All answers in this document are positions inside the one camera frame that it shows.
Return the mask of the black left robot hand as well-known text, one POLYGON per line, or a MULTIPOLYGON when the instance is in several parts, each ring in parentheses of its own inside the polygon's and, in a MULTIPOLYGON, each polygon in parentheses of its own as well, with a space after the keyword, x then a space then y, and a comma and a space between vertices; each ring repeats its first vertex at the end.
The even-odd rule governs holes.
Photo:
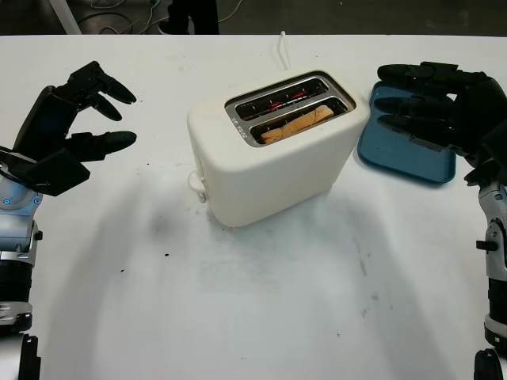
POLYGON ((66 84, 45 87, 22 124, 13 150, 39 161, 65 149, 79 162, 94 162, 129 147, 136 141, 136 134, 130 131, 68 134, 76 116, 88 108, 110 120, 122 120, 106 96, 126 105, 136 102, 135 95, 96 61, 72 73, 66 84))

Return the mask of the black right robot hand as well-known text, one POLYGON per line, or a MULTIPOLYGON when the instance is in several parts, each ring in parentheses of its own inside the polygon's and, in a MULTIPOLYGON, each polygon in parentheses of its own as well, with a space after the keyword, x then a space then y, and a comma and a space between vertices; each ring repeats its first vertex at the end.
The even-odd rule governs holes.
POLYGON ((486 73, 467 72, 455 64, 387 64, 379 79, 409 97, 374 101, 381 126, 432 150, 477 154, 480 140, 506 118, 506 94, 486 73))

